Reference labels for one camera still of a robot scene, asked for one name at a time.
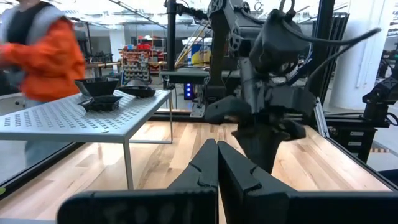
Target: black bowl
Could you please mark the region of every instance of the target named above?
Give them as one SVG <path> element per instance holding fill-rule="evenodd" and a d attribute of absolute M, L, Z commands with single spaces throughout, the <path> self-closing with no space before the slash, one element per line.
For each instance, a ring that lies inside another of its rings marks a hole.
<path fill-rule="evenodd" d="M 119 108 L 122 96 L 97 96 L 79 103 L 86 112 L 89 111 L 113 111 Z"/>
<path fill-rule="evenodd" d="M 109 77 L 75 80 L 75 84 L 81 93 L 92 97 L 112 95 L 118 83 L 119 80 L 117 78 Z"/>
<path fill-rule="evenodd" d="M 156 93 L 154 88 L 148 86 L 124 86 L 118 90 L 140 98 L 152 97 Z"/>

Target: wooden platform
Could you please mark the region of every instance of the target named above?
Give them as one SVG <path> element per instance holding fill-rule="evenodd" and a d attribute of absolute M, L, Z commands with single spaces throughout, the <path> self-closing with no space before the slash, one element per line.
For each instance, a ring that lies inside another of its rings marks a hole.
<path fill-rule="evenodd" d="M 135 188 L 166 188 L 208 138 L 241 151 L 230 134 L 235 129 L 232 124 L 174 123 L 172 145 L 131 144 Z M 169 123 L 151 122 L 133 139 L 169 137 Z M 310 128 L 307 138 L 281 144 L 273 175 L 297 190 L 389 190 Z M 54 220 L 60 204 L 77 192 L 124 189 L 122 145 L 86 144 L 0 201 L 0 218 Z"/>

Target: metal bracket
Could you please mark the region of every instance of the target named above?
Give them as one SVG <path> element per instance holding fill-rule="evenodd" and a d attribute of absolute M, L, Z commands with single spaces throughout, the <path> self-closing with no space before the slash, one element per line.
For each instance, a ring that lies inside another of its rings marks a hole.
<path fill-rule="evenodd" d="M 326 124 L 325 114 L 323 113 L 322 104 L 319 97 L 315 102 L 315 108 L 313 110 L 315 113 L 315 119 L 317 121 L 319 134 L 324 138 L 330 137 L 328 125 Z"/>

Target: metal table leg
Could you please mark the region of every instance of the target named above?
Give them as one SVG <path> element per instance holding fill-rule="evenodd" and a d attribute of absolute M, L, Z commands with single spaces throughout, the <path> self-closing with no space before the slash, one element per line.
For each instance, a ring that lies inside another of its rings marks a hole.
<path fill-rule="evenodd" d="M 132 181 L 130 144 L 128 140 L 123 143 L 123 152 L 124 152 L 124 165 L 126 166 L 127 189 L 134 190 L 134 184 Z"/>
<path fill-rule="evenodd" d="M 172 95 L 170 94 L 169 103 L 171 105 Z M 172 107 L 169 106 L 170 111 L 170 140 L 130 140 L 129 143 L 139 144 L 172 144 L 173 143 L 173 119 L 172 119 Z"/>

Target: orange jacket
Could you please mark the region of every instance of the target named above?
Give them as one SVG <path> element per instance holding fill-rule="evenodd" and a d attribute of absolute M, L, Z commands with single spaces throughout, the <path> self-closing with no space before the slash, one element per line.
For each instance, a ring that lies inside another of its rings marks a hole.
<path fill-rule="evenodd" d="M 52 24 L 34 45 L 6 44 L 3 54 L 26 72 L 20 88 L 28 99 L 52 101 L 79 92 L 74 80 L 84 78 L 85 62 L 70 21 Z"/>

